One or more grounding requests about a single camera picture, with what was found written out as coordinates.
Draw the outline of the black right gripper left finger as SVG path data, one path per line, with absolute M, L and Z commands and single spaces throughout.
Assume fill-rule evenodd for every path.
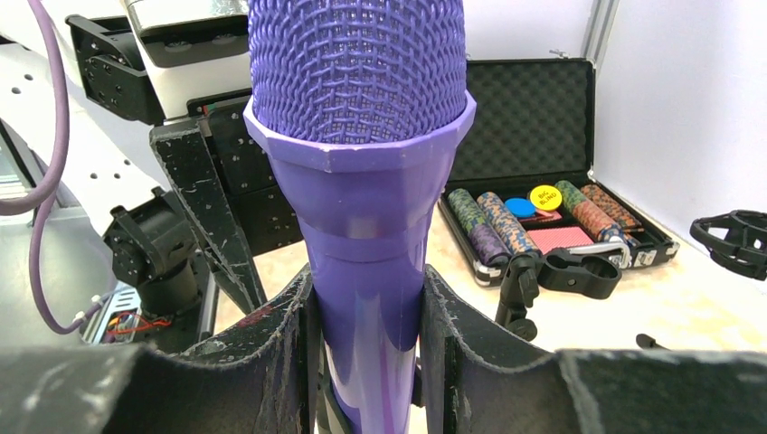
M 4 433 L 310 433 L 318 312 L 309 269 L 179 354 L 149 344 L 1 353 Z

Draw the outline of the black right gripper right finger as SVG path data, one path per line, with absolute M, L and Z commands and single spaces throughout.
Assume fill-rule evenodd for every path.
M 433 268 L 421 377 L 431 433 L 763 433 L 766 357 L 754 352 L 560 350 L 511 334 Z

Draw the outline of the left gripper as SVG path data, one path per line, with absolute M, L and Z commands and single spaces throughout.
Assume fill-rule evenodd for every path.
M 218 270 L 219 285 L 246 315 L 268 300 L 251 252 L 303 240 L 269 159 L 246 129 L 250 97 L 248 90 L 235 90 L 190 99 L 186 108 L 198 124 L 187 119 L 149 133 L 198 243 Z

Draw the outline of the purple microphone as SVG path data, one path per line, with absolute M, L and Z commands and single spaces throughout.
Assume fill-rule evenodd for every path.
M 460 1 L 251 1 L 249 133 L 304 237 L 355 433 L 409 426 L 434 206 L 476 102 Z

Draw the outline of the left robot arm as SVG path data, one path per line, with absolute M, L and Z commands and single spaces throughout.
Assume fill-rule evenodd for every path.
M 147 127 L 120 120 L 81 95 L 69 28 L 63 20 L 70 14 L 112 16 L 123 9 L 117 1 L 46 1 L 43 6 L 56 28 L 68 77 L 70 145 L 62 185 L 88 215 L 93 230 L 102 235 L 113 207 L 140 205 L 150 199 L 151 188 L 167 184 L 158 165 L 147 165 L 154 157 Z M 57 104 L 44 39 L 27 2 L 1 3 L 1 34 L 14 42 L 1 51 L 1 118 L 49 162 Z M 249 67 L 249 55 L 242 53 L 171 69 L 151 66 L 149 72 L 159 84 L 161 99 L 170 101 L 178 113 L 194 91 L 211 94 L 249 87 Z

